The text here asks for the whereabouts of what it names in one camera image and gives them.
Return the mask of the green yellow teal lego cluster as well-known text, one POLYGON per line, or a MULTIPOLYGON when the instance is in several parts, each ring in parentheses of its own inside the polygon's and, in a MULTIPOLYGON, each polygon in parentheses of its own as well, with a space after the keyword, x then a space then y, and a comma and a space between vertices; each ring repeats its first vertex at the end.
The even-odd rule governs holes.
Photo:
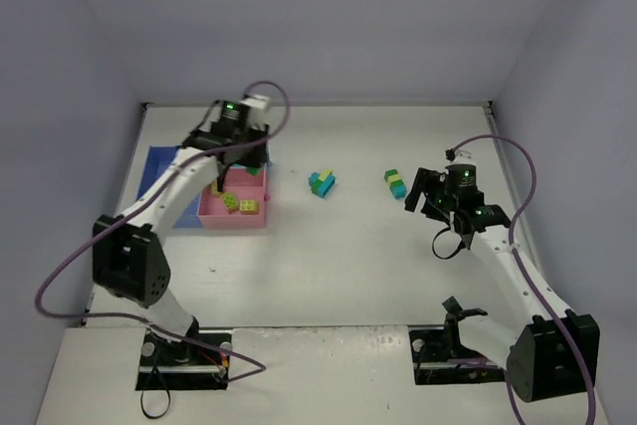
POLYGON ((399 200, 407 195, 407 188, 402 175, 396 169, 386 170, 384 173, 384 181, 394 199, 399 200))

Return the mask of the pale yellow lego brick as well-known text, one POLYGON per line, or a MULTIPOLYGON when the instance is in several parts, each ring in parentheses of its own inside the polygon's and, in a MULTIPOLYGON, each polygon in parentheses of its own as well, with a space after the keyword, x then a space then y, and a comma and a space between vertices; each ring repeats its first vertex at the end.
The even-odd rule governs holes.
POLYGON ((220 196, 222 192, 218 188, 217 182, 212 182, 210 185, 211 194, 213 196, 220 196))

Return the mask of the yellow printed lego brick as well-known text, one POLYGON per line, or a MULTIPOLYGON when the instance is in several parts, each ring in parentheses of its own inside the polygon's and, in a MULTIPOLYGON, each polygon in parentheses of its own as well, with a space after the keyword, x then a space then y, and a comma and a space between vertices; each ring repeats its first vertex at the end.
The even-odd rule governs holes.
POLYGON ((242 199, 239 202, 239 210, 243 215, 257 215, 260 211, 260 203, 253 199, 242 199))

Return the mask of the lime green lego brick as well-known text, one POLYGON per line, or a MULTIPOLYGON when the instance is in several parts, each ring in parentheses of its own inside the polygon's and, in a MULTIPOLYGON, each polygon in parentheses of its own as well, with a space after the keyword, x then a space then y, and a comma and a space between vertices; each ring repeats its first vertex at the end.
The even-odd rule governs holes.
POLYGON ((219 199, 223 203, 227 212, 231 213, 239 209, 239 201, 237 197, 231 192, 221 193, 219 199))

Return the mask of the teal green lego stack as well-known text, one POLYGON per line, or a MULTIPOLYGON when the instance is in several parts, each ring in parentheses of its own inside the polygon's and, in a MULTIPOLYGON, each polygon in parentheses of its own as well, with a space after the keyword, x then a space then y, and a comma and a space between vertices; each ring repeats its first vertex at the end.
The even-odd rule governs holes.
POLYGON ((333 170, 313 172, 308 178, 308 183, 314 196, 325 199, 335 185, 333 170))

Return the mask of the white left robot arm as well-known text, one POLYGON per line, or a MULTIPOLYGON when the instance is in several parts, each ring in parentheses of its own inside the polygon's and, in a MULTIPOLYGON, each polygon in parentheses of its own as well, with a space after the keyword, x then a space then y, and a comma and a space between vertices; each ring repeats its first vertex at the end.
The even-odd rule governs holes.
POLYGON ((268 135, 270 99, 251 94, 215 105, 219 117, 189 132, 145 193, 117 216, 101 216, 93 227, 99 238, 92 247, 94 283, 136 304, 139 315, 167 339, 198 332, 196 318, 169 289, 171 270, 163 252, 168 232, 195 196, 223 181, 232 165, 260 167, 268 159, 267 145, 255 142, 268 135))

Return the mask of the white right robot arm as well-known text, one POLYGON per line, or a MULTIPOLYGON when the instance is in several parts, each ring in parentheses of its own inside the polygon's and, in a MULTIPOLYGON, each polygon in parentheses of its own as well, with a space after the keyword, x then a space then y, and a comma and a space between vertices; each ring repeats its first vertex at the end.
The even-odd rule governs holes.
POLYGON ((444 330, 449 357, 477 353, 504 371, 518 398, 531 403, 584 392, 594 394, 600 330, 590 315, 579 315, 539 273, 517 243, 513 222, 489 204, 477 184, 477 165, 464 152, 449 152, 441 171, 421 167, 405 198, 444 224, 459 239, 460 251, 478 259, 495 280, 517 324, 506 327, 480 308, 465 309, 447 299, 444 330))

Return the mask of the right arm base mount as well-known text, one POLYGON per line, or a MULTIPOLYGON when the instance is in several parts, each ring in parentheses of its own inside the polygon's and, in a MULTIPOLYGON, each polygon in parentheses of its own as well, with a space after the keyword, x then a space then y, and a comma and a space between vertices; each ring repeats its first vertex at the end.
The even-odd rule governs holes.
POLYGON ((418 386, 504 382, 504 372, 478 352, 452 349, 441 325, 408 328, 414 382, 418 386))

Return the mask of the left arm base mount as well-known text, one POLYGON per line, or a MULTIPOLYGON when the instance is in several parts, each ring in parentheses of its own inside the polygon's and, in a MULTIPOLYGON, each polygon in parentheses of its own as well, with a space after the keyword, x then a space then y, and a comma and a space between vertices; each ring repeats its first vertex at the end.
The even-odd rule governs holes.
POLYGON ((226 390, 230 369, 227 352, 176 343, 148 330, 142 341, 137 391, 226 390))

